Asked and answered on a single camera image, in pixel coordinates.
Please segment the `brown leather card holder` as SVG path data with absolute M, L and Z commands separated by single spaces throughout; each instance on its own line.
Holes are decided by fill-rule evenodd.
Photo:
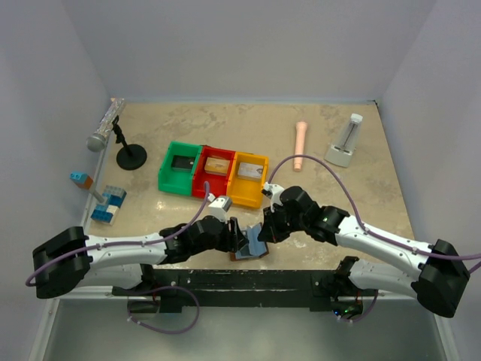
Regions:
M 267 243 L 258 240 L 261 229 L 261 223 L 257 223 L 254 226 L 248 226 L 242 230 L 242 234 L 247 239 L 247 243 L 243 247 L 240 247 L 237 252 L 230 254 L 230 260 L 232 262 L 260 259 L 269 254 Z

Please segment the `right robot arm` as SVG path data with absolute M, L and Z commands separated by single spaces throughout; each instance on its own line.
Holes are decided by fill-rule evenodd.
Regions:
M 369 229 L 345 210 L 319 206 L 299 186 L 266 183 L 262 193 L 270 204 L 263 210 L 260 241 L 280 243 L 304 232 L 315 241 L 365 253 L 377 261 L 354 259 L 345 269 L 355 287 L 409 296 L 438 316 L 454 317 L 470 272 L 449 242 L 429 244 Z

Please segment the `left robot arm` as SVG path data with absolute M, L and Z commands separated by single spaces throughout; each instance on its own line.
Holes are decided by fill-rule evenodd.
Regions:
M 175 264 L 207 250 L 234 253 L 248 244 L 236 218 L 214 216 L 138 237 L 105 238 L 70 227 L 32 252 L 34 273 L 26 281 L 39 299 L 88 286 L 134 289 L 153 265 Z

